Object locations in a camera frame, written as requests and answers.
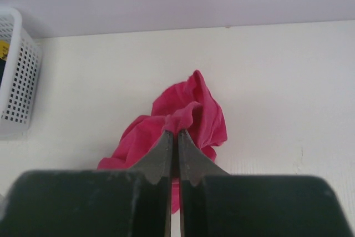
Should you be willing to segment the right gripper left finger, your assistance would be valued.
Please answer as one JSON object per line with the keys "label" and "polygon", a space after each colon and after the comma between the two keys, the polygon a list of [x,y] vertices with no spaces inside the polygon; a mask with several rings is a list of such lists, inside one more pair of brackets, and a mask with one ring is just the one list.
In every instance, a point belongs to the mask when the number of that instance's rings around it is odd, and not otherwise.
{"label": "right gripper left finger", "polygon": [[2,236],[169,236],[174,136],[127,170],[33,170],[1,203]]}

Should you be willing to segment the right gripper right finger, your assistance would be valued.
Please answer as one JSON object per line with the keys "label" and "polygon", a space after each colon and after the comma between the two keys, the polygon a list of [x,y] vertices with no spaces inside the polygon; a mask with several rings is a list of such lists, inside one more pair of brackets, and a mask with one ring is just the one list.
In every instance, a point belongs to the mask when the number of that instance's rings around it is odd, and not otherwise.
{"label": "right gripper right finger", "polygon": [[182,236],[352,236],[322,178],[232,175],[178,135]]}

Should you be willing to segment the pink t shirt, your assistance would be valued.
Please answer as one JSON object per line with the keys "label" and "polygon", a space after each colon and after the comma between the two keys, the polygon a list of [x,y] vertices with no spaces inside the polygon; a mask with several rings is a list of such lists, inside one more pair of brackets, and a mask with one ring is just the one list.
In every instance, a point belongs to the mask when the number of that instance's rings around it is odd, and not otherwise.
{"label": "pink t shirt", "polygon": [[138,116],[128,125],[113,154],[102,158],[97,168],[128,169],[156,146],[163,132],[177,137],[182,130],[189,133],[195,146],[212,163],[217,157],[214,148],[227,141],[222,108],[199,70],[163,91],[154,100],[151,113]]}

